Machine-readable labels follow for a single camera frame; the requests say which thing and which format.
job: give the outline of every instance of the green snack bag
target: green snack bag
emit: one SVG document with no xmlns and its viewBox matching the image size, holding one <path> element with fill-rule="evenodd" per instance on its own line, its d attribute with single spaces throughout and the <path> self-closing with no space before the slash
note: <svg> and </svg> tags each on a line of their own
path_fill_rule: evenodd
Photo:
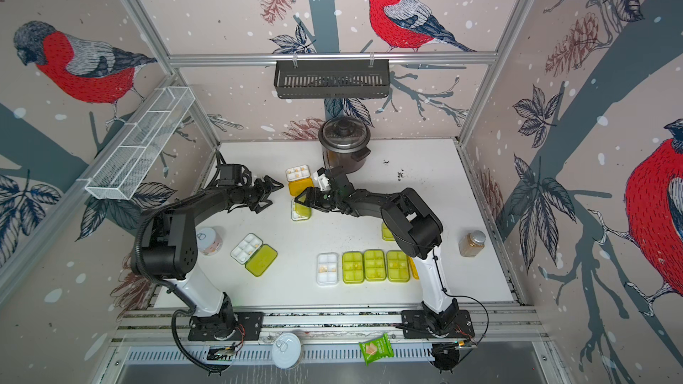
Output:
<svg viewBox="0 0 683 384">
<path fill-rule="evenodd" d="M 369 365 L 371 362 L 380 360 L 383 357 L 393 357 L 393 348 L 391 348 L 387 334 L 382 335 L 376 340 L 360 342 L 358 345 L 361 346 L 365 365 Z"/>
</svg>

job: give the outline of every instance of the cable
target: cable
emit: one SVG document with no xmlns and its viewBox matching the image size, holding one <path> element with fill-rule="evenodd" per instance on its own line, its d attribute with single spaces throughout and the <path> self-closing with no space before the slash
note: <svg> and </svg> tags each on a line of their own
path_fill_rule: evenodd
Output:
<svg viewBox="0 0 683 384">
<path fill-rule="evenodd" d="M 187 351 L 185 347 L 182 346 L 182 344 L 180 344 L 180 338 L 178 337 L 178 329 L 175 324 L 175 321 L 178 318 L 178 314 L 182 314 L 183 316 L 192 316 L 192 314 L 187 314 L 187 312 L 183 310 L 176 310 L 173 313 L 173 316 L 171 316 L 171 333 L 173 334 L 173 341 L 175 341 L 175 345 L 177 346 L 178 350 L 180 350 L 180 352 L 187 358 L 187 360 L 199 366 L 201 369 L 207 371 L 209 375 L 220 374 L 222 371 L 228 369 L 230 365 L 208 365 L 206 363 L 200 362 L 199 360 L 195 359 L 195 357 L 192 356 L 192 354 L 190 354 L 190 352 Z"/>
<path fill-rule="evenodd" d="M 489 318 L 488 318 L 488 310 L 484 305 L 476 298 L 470 297 L 469 295 L 451 295 L 448 293 L 446 288 L 443 286 L 443 281 L 441 280 L 441 272 L 439 271 L 439 263 L 436 262 L 439 258 L 437 256 L 434 256 L 434 265 L 436 266 L 436 274 L 439 276 L 439 285 L 441 286 L 441 292 L 443 292 L 447 297 L 451 298 L 469 298 L 472 301 L 476 302 L 477 304 L 481 305 L 483 308 L 483 311 L 486 312 L 486 329 L 483 330 L 482 336 L 479 338 L 475 346 L 478 346 L 480 342 L 482 342 L 483 337 L 486 336 L 486 332 L 488 332 L 488 324 L 489 324 Z M 472 353 L 472 350 L 468 351 L 465 353 L 465 356 L 462 356 L 462 359 L 457 363 L 458 365 L 469 356 L 469 354 Z"/>
</svg>

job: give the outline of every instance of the hanging shelf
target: hanging shelf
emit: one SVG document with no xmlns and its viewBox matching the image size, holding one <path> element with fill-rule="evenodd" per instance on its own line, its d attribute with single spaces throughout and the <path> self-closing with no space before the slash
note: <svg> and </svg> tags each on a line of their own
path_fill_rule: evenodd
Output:
<svg viewBox="0 0 683 384">
<path fill-rule="evenodd" d="M 126 123 L 132 129 L 86 184 L 92 196 L 130 200 L 195 102 L 192 90 L 185 86 L 156 89 L 153 95 L 156 98 L 149 110 L 137 122 Z"/>
</svg>

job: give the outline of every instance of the pot lid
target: pot lid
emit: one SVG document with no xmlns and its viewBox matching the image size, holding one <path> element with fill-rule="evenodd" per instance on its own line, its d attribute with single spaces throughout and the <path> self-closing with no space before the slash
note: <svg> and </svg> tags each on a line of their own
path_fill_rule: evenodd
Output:
<svg viewBox="0 0 683 384">
<path fill-rule="evenodd" d="M 356 118 L 335 117 L 322 125 L 318 139 L 325 149 L 353 153 L 363 149 L 370 141 L 370 130 Z"/>
</svg>

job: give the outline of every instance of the red bird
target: red bird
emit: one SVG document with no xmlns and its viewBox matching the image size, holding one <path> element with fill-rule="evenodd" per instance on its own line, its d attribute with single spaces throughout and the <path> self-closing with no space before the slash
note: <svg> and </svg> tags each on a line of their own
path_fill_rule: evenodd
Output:
<svg viewBox="0 0 683 384">
<path fill-rule="evenodd" d="M 370 0 L 370 24 L 375 33 L 390 46 L 418 50 L 428 43 L 448 43 L 473 52 L 457 42 L 453 34 L 419 0 Z"/>
<path fill-rule="evenodd" d="M 626 285 L 640 294 L 653 316 L 652 303 L 664 294 L 683 295 L 683 118 L 664 127 L 673 138 L 662 142 L 638 165 L 626 183 L 628 233 L 611 230 L 594 210 L 605 233 L 614 233 L 640 248 L 662 276 L 664 283 L 653 295 L 645 295 L 632 282 Z"/>
<path fill-rule="evenodd" d="M 106 42 L 73 37 L 42 21 L 21 26 L 14 33 L 14 47 L 24 65 L 35 63 L 73 98 L 86 103 L 112 104 L 114 117 L 107 125 L 123 122 L 116 116 L 116 101 L 129 90 L 135 91 L 132 82 L 142 67 L 157 61 Z"/>
</svg>

